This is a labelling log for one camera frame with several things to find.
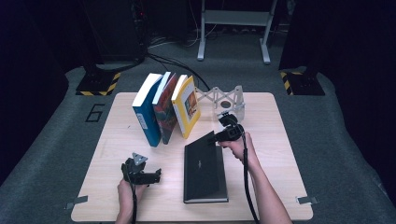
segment yellow book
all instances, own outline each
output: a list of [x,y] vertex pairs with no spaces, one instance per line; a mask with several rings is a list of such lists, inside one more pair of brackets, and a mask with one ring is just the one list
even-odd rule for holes
[[188,138],[194,124],[201,116],[193,77],[181,75],[171,99],[181,133],[184,138]]

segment upright book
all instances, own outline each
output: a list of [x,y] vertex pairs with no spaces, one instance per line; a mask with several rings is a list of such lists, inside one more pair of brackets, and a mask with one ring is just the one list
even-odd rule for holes
[[171,75],[170,72],[166,72],[152,100],[152,106],[163,137],[163,143],[166,145],[169,143],[169,139],[177,124],[177,117],[171,100],[176,84],[177,75]]
[[188,138],[193,126],[201,116],[193,77],[180,76],[172,95],[172,104],[181,133],[184,138]]
[[132,108],[151,147],[158,146],[161,140],[161,132],[155,119],[152,100],[162,77],[163,75],[160,74],[148,74],[132,103]]
[[184,148],[184,203],[227,203],[222,148],[206,134]]

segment table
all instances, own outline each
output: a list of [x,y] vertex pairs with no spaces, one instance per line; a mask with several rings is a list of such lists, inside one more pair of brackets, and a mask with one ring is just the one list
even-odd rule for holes
[[[146,173],[162,168],[160,183],[150,185],[138,205],[137,221],[251,221],[253,220],[243,185],[243,165],[230,149],[223,149],[224,168],[230,201],[228,203],[183,203],[184,146],[214,130],[212,106],[201,100],[202,115],[188,139],[176,126],[168,145],[150,147],[132,109],[135,92],[116,95],[105,127],[78,197],[88,201],[77,203],[71,218],[81,221],[114,221],[119,211],[117,185],[122,179],[120,166],[132,153],[148,157]],[[245,118],[241,122],[252,135],[258,157],[291,219],[307,220],[313,216],[310,204],[299,204],[296,197],[306,196],[296,160],[290,147],[282,119],[271,93],[245,92]],[[251,184],[250,195],[255,202]]]
[[265,64],[270,64],[270,55],[267,48],[268,35],[271,30],[271,24],[275,14],[277,0],[272,0],[270,11],[228,11],[228,10],[207,10],[205,9],[205,0],[201,5],[201,41],[198,48],[198,61],[204,60],[205,43],[206,43],[206,24],[232,24],[232,25],[255,25],[264,26],[265,31],[260,38],[262,48],[262,60]]

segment black book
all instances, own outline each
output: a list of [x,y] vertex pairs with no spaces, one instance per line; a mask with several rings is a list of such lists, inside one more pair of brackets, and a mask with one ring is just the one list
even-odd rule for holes
[[222,148],[212,131],[184,147],[184,203],[227,203]]

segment gray carpet floor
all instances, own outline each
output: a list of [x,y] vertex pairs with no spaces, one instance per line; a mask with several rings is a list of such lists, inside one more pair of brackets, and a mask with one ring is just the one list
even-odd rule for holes
[[[295,223],[396,223],[396,210],[343,121],[334,86],[322,74],[325,96],[288,96],[278,65],[286,34],[276,33],[269,48],[272,63],[262,62],[259,35],[225,35],[206,41],[205,59],[197,62],[198,43],[152,46],[149,53],[178,59],[209,85],[230,91],[271,92],[279,107],[314,217]],[[103,65],[116,68],[125,63]],[[108,96],[75,95],[82,68],[66,74],[69,90],[52,118],[0,188],[0,223],[74,223],[66,203],[78,196],[115,95],[138,91],[148,73],[190,74],[149,58],[120,75]],[[296,68],[293,71],[304,71]],[[98,122],[85,122],[92,107],[103,111]]]

